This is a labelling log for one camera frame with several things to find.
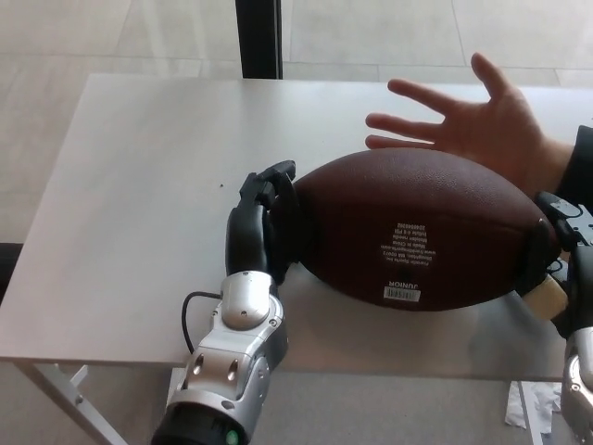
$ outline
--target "white table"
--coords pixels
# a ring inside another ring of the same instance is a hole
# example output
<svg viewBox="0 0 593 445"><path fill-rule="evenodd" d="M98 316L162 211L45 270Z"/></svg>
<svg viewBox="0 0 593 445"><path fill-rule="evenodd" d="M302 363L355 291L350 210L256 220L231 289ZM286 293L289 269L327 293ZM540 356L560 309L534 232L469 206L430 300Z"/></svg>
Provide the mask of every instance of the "white table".
<svg viewBox="0 0 593 445"><path fill-rule="evenodd" d="M483 100L477 86L439 86ZM593 92L524 90L546 132L573 141ZM249 172L297 176L365 149L371 111L437 121L380 83L89 79L0 308L14 362L99 443L124 443L52 364L181 367L180 314L217 291L225 224ZM290 350L314 372L559 380L564 341L515 296L440 313L345 298L293 267L281 288ZM215 301L189 311L197 343Z"/></svg>

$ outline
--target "robotic hand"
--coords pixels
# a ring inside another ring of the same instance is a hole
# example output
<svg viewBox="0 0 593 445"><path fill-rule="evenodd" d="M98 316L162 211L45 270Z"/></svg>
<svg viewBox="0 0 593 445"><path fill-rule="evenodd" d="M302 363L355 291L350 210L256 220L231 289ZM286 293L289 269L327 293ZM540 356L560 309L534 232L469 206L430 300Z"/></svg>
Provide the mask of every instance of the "robotic hand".
<svg viewBox="0 0 593 445"><path fill-rule="evenodd" d="M552 320L567 340L561 411L580 442L593 445L593 217L549 193L539 194L536 204L571 254L568 264L558 260L549 269L568 296L566 309Z"/></svg>
<svg viewBox="0 0 593 445"><path fill-rule="evenodd" d="M281 199L298 221L295 173L293 161L281 162L250 173L241 187L227 225L228 276L221 303L196 350L186 336L193 354L152 445L245 445L251 440L271 372L288 349L277 285L297 258L299 240L275 231L268 210Z"/></svg>

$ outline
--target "white label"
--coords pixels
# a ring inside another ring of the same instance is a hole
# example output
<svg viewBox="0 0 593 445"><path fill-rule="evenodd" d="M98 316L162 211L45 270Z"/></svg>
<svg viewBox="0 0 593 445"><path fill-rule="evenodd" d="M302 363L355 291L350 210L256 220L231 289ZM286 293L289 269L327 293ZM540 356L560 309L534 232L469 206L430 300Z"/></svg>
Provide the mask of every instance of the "white label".
<svg viewBox="0 0 593 445"><path fill-rule="evenodd" d="M427 267L436 254L427 244L428 235L424 225L398 222L391 243L383 244L381 250L389 262Z"/></svg>
<svg viewBox="0 0 593 445"><path fill-rule="evenodd" d="M385 286L383 291L384 299L399 299L401 301L420 301L420 290L402 289L400 287Z"/></svg>

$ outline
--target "brown football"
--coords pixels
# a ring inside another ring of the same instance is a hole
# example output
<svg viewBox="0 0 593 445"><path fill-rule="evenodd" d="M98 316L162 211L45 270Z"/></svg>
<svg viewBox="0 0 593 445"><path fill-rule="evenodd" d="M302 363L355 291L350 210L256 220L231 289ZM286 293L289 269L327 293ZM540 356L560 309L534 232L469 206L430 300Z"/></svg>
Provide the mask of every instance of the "brown football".
<svg viewBox="0 0 593 445"><path fill-rule="evenodd" d="M455 309L511 292L529 236L545 220L491 170L417 148L345 156L295 189L314 228L305 267L346 295L411 311ZM559 249L548 227L552 262Z"/></svg>

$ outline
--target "human hand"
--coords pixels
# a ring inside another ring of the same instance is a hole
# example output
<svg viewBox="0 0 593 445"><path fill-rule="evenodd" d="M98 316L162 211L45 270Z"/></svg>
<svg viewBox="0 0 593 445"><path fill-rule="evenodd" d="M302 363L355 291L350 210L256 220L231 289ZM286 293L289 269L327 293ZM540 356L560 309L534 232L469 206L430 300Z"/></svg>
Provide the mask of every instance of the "human hand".
<svg viewBox="0 0 593 445"><path fill-rule="evenodd" d="M555 192L573 147L542 133L523 93L484 56L474 54L472 68L490 95L486 103L464 102L417 83L390 81L391 92L426 105L445 119L442 123L412 122L370 114L366 120L369 127L417 140L371 135L366 139L367 147L445 151L497 172L529 197L543 190Z"/></svg>

